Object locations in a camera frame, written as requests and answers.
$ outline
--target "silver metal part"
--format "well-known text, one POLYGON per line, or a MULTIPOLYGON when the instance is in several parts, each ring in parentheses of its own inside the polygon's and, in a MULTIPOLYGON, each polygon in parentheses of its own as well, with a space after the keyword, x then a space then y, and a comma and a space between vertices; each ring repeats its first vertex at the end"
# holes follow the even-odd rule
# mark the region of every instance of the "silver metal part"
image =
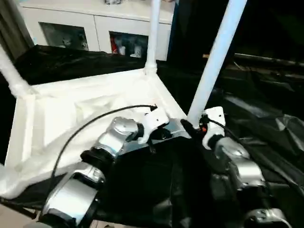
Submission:
POLYGON ((53 189, 42 210, 42 215, 52 213, 54 209, 75 218, 77 225, 80 223, 95 199, 97 190, 73 179, 76 173, 94 183, 105 180, 103 173, 96 167, 84 162, 78 163, 76 168, 67 173, 53 189))
POLYGON ((292 228, 280 209, 256 209, 248 212, 245 219, 255 218, 259 223, 283 222, 292 228))
POLYGON ((138 126, 135 120, 116 117, 98 138, 94 147, 105 149, 116 158, 122 152, 124 143, 132 140, 137 133, 138 126))
POLYGON ((220 139, 215 148, 216 157, 227 166, 237 189, 245 186, 264 186, 260 167, 250 160, 249 153, 230 138, 220 139))

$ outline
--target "white fabric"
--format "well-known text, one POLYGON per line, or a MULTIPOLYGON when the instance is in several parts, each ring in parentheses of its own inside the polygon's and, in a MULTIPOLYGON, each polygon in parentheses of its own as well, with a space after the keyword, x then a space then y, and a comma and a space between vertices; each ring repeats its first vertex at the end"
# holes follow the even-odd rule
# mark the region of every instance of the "white fabric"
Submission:
MULTIPOLYGON (((170 117, 168 128, 183 133, 179 108, 160 79, 143 69, 35 86, 39 95, 18 98, 0 196, 17 197, 28 185, 50 177, 64 143, 80 126, 99 114, 130 105, 158 105, 170 117)), ((64 152, 56 175, 66 172, 89 149, 115 116, 140 120, 149 108, 124 110, 104 117, 75 137, 64 152)), ((139 148, 136 142, 127 150, 139 148)))

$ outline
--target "curtain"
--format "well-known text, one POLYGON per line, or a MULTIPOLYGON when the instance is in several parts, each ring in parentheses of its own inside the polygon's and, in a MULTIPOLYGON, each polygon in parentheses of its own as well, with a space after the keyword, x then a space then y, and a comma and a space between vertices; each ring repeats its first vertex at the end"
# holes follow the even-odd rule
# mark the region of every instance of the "curtain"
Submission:
POLYGON ((0 44, 14 61, 31 46, 32 40, 15 0, 0 0, 0 44))

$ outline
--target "red object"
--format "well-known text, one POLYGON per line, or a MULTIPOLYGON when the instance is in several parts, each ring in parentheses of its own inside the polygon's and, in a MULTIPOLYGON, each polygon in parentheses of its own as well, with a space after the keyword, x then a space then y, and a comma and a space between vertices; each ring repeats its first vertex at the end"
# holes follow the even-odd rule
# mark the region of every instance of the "red object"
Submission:
POLYGON ((115 44, 113 37, 111 37, 111 49, 112 49, 112 54, 118 54, 117 46, 115 44))

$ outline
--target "white frame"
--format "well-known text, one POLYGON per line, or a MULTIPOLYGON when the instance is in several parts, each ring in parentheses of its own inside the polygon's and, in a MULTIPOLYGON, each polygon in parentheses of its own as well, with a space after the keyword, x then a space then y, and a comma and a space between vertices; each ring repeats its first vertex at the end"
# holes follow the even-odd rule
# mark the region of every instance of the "white frame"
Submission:
MULTIPOLYGON (((147 21, 94 16, 98 42, 101 51, 111 53, 110 31, 149 36, 150 23, 147 21)), ((159 24, 156 59, 167 60, 171 25, 159 24)))
POLYGON ((25 23, 37 44, 48 45, 39 22, 83 27, 90 51, 99 51, 94 16, 47 9, 22 8, 25 23))

